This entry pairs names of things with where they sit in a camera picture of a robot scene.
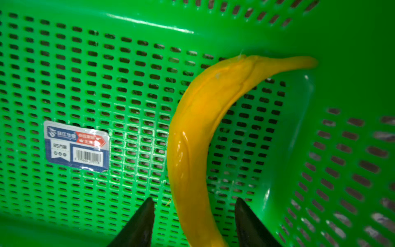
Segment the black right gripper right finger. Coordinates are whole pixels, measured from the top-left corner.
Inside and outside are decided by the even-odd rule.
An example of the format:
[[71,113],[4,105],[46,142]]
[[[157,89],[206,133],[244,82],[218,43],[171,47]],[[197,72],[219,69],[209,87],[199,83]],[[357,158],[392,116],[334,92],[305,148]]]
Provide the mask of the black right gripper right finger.
[[240,197],[236,200],[235,222],[240,247],[282,246]]

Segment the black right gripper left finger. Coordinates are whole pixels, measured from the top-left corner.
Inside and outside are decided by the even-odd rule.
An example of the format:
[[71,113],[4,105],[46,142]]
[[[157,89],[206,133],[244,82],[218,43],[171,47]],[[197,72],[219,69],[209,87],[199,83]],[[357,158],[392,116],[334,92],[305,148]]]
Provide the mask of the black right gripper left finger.
[[154,201],[149,197],[107,247],[150,247],[154,219]]

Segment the orange-yellow single banana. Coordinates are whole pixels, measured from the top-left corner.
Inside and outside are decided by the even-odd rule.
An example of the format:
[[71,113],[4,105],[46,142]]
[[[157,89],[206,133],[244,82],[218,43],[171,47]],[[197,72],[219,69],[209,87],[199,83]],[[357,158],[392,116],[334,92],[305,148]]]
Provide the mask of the orange-yellow single banana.
[[225,247],[211,209],[207,162],[213,136],[231,106],[267,78],[315,68],[311,56],[237,55],[197,75],[171,119],[167,168],[173,203],[191,247]]

